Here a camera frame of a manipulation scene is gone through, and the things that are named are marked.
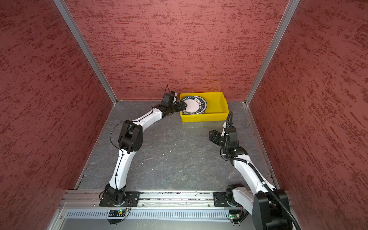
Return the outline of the green rim Hao Wei plate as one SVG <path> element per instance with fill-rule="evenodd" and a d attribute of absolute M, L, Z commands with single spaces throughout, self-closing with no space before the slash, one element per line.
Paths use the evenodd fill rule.
<path fill-rule="evenodd" d="M 183 111 L 184 115 L 204 114 L 208 107 L 207 101 L 200 96 L 186 96 L 181 101 L 187 104 L 186 109 Z"/>

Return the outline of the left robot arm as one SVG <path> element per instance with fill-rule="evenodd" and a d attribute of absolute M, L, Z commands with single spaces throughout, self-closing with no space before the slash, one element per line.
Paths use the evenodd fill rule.
<path fill-rule="evenodd" d="M 120 207 L 127 203 L 125 187 L 127 174 L 133 157 L 143 144 L 144 131 L 162 120 L 164 117 L 176 112 L 186 110 L 187 104 L 182 101 L 166 104 L 161 103 L 154 106 L 148 113 L 135 120 L 126 120 L 122 123 L 122 129 L 118 138 L 118 160 L 110 181 L 102 192 L 101 200 L 109 202 L 110 205 Z"/>

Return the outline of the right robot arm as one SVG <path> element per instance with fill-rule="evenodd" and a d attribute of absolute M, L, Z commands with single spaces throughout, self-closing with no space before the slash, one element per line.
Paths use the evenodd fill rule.
<path fill-rule="evenodd" d="M 229 205 L 241 205 L 257 230 L 301 229 L 290 211 L 286 192 L 276 189 L 253 165 L 248 152 L 239 145 L 235 127 L 224 127 L 222 132 L 212 130 L 209 140 L 220 146 L 221 157 L 235 167 L 250 188 L 248 191 L 241 185 L 228 186 Z"/>

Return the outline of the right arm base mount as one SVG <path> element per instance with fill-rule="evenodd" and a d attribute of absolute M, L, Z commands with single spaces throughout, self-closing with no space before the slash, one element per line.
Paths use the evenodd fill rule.
<path fill-rule="evenodd" d="M 213 200 L 214 206 L 217 208 L 239 207 L 239 204 L 235 204 L 230 201 L 226 192 L 213 192 Z"/>

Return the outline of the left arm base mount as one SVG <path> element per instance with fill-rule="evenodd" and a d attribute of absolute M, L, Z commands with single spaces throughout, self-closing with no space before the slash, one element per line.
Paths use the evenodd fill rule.
<path fill-rule="evenodd" d="M 100 207 L 136 207 L 140 198 L 140 192 L 134 191 L 118 193 L 116 199 L 114 199 L 113 195 L 110 196 L 106 191 L 103 191 L 99 198 Z"/>

